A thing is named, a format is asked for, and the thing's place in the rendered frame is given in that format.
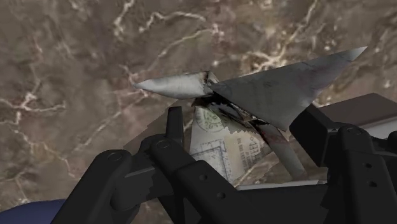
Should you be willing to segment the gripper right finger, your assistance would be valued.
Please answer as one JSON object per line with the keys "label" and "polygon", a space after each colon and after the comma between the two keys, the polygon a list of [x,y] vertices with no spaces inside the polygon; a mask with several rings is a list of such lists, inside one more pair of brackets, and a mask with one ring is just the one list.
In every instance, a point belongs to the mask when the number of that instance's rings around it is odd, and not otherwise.
{"label": "gripper right finger", "polygon": [[314,105],[289,129],[313,162],[328,169],[324,224],[397,224],[397,131],[373,137]]}

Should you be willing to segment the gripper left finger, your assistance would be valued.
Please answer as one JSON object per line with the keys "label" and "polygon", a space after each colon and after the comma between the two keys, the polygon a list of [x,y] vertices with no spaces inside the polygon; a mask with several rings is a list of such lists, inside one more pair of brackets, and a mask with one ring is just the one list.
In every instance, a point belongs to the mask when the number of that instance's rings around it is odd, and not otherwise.
{"label": "gripper left finger", "polygon": [[183,112],[168,110],[166,132],[139,151],[98,154],[51,224],[131,224],[158,198],[175,224],[257,224],[261,214],[207,162],[183,148]]}

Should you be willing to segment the blue rounded object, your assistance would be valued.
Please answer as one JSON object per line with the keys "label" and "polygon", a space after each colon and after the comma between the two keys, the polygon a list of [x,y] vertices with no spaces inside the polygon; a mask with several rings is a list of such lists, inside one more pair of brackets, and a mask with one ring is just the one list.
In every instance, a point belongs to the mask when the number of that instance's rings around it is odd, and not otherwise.
{"label": "blue rounded object", "polygon": [[22,204],[0,212],[0,224],[50,224],[65,199]]}

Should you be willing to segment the brown flat box white edge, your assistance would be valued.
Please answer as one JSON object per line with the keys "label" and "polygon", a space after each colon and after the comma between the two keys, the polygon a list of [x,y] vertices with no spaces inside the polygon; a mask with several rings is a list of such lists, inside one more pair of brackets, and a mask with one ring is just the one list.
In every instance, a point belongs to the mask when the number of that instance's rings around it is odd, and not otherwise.
{"label": "brown flat box white edge", "polygon": [[319,108],[334,122],[350,123],[371,136],[386,139],[397,131],[397,102],[370,93]]}

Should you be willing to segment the grey printed folded paper figure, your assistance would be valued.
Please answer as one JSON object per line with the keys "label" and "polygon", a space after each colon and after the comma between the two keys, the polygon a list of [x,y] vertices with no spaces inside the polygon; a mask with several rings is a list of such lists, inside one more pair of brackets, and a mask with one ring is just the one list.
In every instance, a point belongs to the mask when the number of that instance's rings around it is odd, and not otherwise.
{"label": "grey printed folded paper figure", "polygon": [[269,153],[294,180],[307,172],[285,136],[293,120],[363,53],[355,48],[219,81],[210,71],[152,78],[136,88],[191,100],[190,154],[235,183]]}

